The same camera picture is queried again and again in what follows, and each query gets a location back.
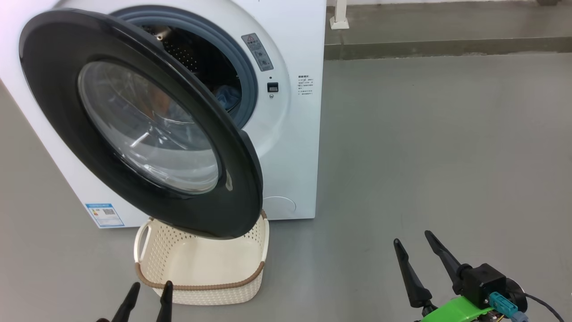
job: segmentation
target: basket handle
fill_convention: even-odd
[[[148,228],[149,232],[147,233],[147,238],[145,239],[145,244],[143,245],[143,253],[145,253],[145,249],[147,249],[147,244],[149,243],[149,238],[151,237],[151,228],[149,227],[149,225],[152,222],[153,220],[151,219],[147,220],[146,223],[144,223],[141,227],[139,227],[137,235],[135,235],[135,245],[133,245],[133,258],[135,259],[136,263],[141,262],[141,257],[140,257],[141,252],[139,251],[139,245],[141,244],[141,237],[143,236],[143,233]]]

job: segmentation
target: black cable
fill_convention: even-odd
[[[556,312],[556,310],[554,308],[552,308],[550,305],[548,305],[548,303],[546,303],[543,300],[541,300],[535,296],[532,296],[528,293],[524,293],[524,294],[526,297],[529,297],[529,298],[535,300],[536,302],[539,302],[540,304],[544,305],[548,309],[548,311],[550,311],[550,312],[552,312],[552,314],[554,314],[554,316],[558,319],[558,321],[564,322],[564,319],[562,318],[562,316],[560,316],[560,314],[558,314],[558,312]]]

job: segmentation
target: white plastic basket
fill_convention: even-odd
[[[141,238],[148,230],[143,250]],[[262,211],[254,228],[230,240],[212,240],[150,219],[135,238],[135,270],[159,296],[173,283],[173,303],[224,305],[249,301],[262,282],[268,251],[268,219]]]

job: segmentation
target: white washing machine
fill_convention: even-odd
[[[262,205],[315,216],[324,13],[325,0],[4,2],[0,77],[99,227],[151,216],[234,237]]]

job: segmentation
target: door glass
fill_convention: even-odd
[[[185,193],[214,188],[219,167],[206,134],[153,83],[125,67],[91,62],[78,87],[93,123],[133,168]]]

